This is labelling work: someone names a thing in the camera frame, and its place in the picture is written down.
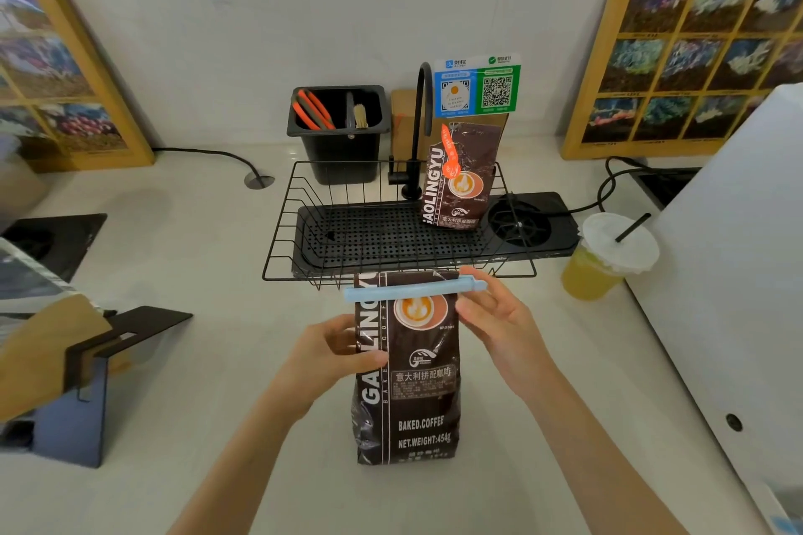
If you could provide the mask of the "person's left hand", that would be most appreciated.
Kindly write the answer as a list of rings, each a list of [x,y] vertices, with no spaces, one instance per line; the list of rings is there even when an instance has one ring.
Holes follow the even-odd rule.
[[[308,326],[279,368],[269,386],[269,395],[292,421],[302,418],[309,408],[338,381],[342,356],[356,354],[355,316],[337,315]]]

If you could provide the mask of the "dark coffee bag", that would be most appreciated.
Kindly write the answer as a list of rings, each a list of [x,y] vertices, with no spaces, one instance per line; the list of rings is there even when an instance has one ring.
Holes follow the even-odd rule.
[[[460,231],[477,228],[487,211],[496,175],[496,155],[503,131],[494,125],[451,123],[462,167],[454,179],[442,175],[445,154],[440,142],[430,146],[421,196],[424,224]]]
[[[356,273],[355,287],[419,284],[455,271]],[[457,294],[354,303],[356,350],[381,349],[388,364],[357,374],[351,417],[364,466],[455,456],[461,417]]]

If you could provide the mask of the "light blue sealing clip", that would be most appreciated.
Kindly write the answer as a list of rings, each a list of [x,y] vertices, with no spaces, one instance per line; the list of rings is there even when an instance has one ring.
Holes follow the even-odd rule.
[[[420,297],[486,291],[488,284],[471,275],[461,275],[451,280],[376,287],[347,287],[343,291],[347,303],[374,303],[397,301]]]

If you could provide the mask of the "person's right forearm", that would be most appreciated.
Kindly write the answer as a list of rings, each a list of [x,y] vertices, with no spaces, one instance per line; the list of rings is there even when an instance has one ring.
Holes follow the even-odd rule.
[[[534,418],[591,535],[690,535],[553,365],[511,385]]]

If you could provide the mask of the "black round rinser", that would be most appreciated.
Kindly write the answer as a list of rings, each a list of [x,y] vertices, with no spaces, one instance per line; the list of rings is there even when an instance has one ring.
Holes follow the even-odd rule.
[[[548,217],[538,207],[517,198],[501,198],[491,205],[487,223],[505,244],[530,250],[544,246],[552,235]]]

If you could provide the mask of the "plastic cup of yellow drink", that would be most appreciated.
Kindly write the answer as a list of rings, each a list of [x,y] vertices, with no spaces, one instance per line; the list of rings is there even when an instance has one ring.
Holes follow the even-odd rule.
[[[646,223],[621,243],[614,241],[634,221],[611,212],[599,212],[583,221],[580,242],[560,278],[570,296],[596,301],[627,276],[655,266],[660,248]]]

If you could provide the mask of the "blue and green code sign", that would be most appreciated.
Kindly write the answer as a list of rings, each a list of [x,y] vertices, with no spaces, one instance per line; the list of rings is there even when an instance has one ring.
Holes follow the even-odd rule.
[[[433,67],[438,117],[509,114],[517,109],[519,54],[468,56],[437,61]]]

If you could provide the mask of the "black faucet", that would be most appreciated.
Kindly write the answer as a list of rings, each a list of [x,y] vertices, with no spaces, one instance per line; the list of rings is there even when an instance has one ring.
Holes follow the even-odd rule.
[[[414,128],[412,132],[412,143],[410,156],[405,165],[405,170],[394,163],[394,158],[389,159],[389,170],[387,180],[389,185],[400,185],[401,196],[407,201],[417,201],[421,198],[422,189],[419,185],[419,175],[422,162],[418,158],[420,136],[429,137],[432,135],[432,124],[434,117],[434,94],[433,94],[433,73],[428,62],[423,62],[418,72],[416,103],[414,112]]]

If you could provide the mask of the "white appliance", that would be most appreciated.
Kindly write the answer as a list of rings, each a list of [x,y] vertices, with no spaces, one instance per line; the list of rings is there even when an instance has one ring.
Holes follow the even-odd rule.
[[[803,82],[657,215],[628,285],[773,535],[803,535]]]

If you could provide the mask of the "black metal stand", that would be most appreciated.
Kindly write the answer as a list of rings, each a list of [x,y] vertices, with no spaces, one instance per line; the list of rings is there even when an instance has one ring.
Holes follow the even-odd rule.
[[[105,414],[112,358],[120,357],[194,315],[140,306],[106,319],[111,329],[66,348],[64,393],[34,412],[31,454],[97,469],[104,459]]]

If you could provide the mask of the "brown wooden panel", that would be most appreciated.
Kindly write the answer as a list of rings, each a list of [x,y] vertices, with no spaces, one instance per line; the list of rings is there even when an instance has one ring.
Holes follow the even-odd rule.
[[[112,330],[80,294],[50,304],[16,328],[0,343],[0,423],[60,398],[66,350]]]

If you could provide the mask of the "black square mat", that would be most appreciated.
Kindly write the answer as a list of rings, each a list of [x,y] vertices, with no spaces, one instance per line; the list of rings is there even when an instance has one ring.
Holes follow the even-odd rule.
[[[105,213],[19,219],[3,238],[70,282],[106,220]]]

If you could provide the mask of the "wooden framed flower pictures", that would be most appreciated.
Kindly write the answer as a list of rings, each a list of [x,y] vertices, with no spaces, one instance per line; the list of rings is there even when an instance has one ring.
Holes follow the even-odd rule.
[[[607,0],[563,159],[712,155],[803,83],[803,0]]]

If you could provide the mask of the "wooden framed photo pictures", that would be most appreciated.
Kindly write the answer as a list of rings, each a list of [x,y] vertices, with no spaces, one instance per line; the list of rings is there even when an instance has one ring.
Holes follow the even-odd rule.
[[[0,0],[0,137],[38,173],[151,166],[155,154],[71,0]]]

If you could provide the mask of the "orange handled scissors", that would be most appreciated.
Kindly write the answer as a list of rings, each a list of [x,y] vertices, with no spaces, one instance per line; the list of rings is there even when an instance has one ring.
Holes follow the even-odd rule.
[[[291,107],[301,123],[312,131],[335,130],[332,115],[309,89],[299,88],[291,98]]]

